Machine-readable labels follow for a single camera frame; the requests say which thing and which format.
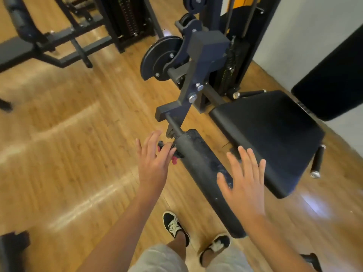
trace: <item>shoe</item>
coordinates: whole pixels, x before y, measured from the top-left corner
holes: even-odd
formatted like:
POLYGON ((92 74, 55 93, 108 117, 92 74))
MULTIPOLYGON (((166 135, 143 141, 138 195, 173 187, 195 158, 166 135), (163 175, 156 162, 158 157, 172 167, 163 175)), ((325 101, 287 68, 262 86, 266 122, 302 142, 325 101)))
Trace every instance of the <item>shoe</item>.
POLYGON ((212 250, 213 252, 218 252, 222 248, 228 248, 230 246, 230 237, 227 234, 219 234, 213 240, 213 242, 202 252, 199 254, 199 263, 202 266, 202 258, 203 254, 207 250, 212 250))
POLYGON ((171 211, 165 211, 163 214, 163 221, 166 230, 168 230, 168 232, 173 236, 173 238, 176 237, 176 234, 179 231, 182 231, 185 234, 185 247, 188 247, 190 242, 190 236, 184 230, 176 215, 171 211))

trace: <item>hand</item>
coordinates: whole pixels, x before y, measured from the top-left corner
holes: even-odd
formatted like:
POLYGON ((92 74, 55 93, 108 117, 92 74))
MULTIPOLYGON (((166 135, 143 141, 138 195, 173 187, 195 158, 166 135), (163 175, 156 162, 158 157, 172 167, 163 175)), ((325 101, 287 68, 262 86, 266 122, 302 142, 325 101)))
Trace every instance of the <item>hand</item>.
POLYGON ((139 159, 139 190, 144 196, 158 199, 168 176, 168 166, 176 148, 170 150, 172 143, 167 142, 156 155, 157 142, 161 131, 152 132, 141 146, 136 139, 137 155, 139 159))
POLYGON ((266 160, 262 159, 258 167, 252 149, 247 151, 238 147, 242 168, 231 153, 227 157, 232 167, 233 189, 227 185, 224 175, 217 174, 217 183, 227 204, 244 228, 253 227, 256 219, 265 217, 264 174, 266 160))

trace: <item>finger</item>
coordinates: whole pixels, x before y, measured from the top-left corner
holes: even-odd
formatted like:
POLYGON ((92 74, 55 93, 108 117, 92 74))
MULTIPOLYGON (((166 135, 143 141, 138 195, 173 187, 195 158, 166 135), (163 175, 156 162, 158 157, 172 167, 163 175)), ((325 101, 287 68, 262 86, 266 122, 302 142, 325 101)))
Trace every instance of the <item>finger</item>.
POLYGON ((247 154, 251 160, 253 180, 260 181, 258 164, 257 164, 257 160, 256 160, 256 157, 255 157, 252 149, 247 149, 247 154))
POLYGON ((161 165, 165 164, 165 160, 168 157, 168 154, 170 152, 171 146, 173 146, 173 143, 167 142, 161 149, 160 153, 157 156, 157 159, 159 160, 161 165))
POLYGON ((232 191, 229 188, 226 179, 222 173, 217 173, 217 184, 220 191, 222 192, 224 199, 227 200, 232 191))
POLYGON ((168 153, 168 157, 165 160, 165 166, 168 167, 170 164, 171 159, 173 158, 173 155, 176 152, 176 148, 172 148, 169 153, 168 153))
POLYGON ((137 138, 137 139, 136 139, 136 153, 137 153, 137 157, 138 157, 138 158, 140 158, 140 157, 141 157, 141 151, 142 151, 141 142, 140 142, 140 140, 137 138))
POLYGON ((227 158, 232 169, 233 183, 237 180, 243 180, 242 168, 236 157, 232 153, 228 152, 227 158))
POLYGON ((143 143, 143 147, 141 150, 141 155, 142 156, 146 156, 147 155, 147 145, 149 143, 150 138, 152 137, 152 135, 154 134, 154 132, 151 132, 151 134, 145 139, 144 143, 143 143))
POLYGON ((161 131, 155 131, 147 144, 147 156, 150 159, 155 158, 155 153, 157 151, 157 142, 159 141, 159 137, 161 135, 161 131))
POLYGON ((265 169, 266 169, 266 160, 265 159, 261 159, 260 161, 260 183, 263 185, 263 183, 265 182, 265 169))
POLYGON ((242 146, 238 146, 238 152, 240 153, 242 159, 244 178, 245 179, 253 178, 251 160, 249 159, 246 150, 242 146))

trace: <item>wall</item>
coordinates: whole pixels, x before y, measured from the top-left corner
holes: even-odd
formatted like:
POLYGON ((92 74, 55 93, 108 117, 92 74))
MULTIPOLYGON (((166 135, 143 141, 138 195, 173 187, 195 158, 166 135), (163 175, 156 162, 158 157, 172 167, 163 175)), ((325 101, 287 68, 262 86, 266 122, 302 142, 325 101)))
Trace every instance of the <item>wall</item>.
MULTIPOLYGON (((282 0, 254 56, 291 90, 363 24, 363 0, 282 0)), ((363 105, 326 122, 363 156, 363 105)))

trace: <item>shorts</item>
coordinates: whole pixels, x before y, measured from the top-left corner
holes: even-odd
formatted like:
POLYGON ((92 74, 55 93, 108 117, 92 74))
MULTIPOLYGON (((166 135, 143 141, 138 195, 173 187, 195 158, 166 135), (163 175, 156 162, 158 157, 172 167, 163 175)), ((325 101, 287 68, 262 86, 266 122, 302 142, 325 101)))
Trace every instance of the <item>shorts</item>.
MULTIPOLYGON (((228 247, 216 256, 206 272, 253 272, 245 255, 234 247, 228 247)), ((188 272, 181 257, 164 244, 147 249, 129 272, 188 272)))

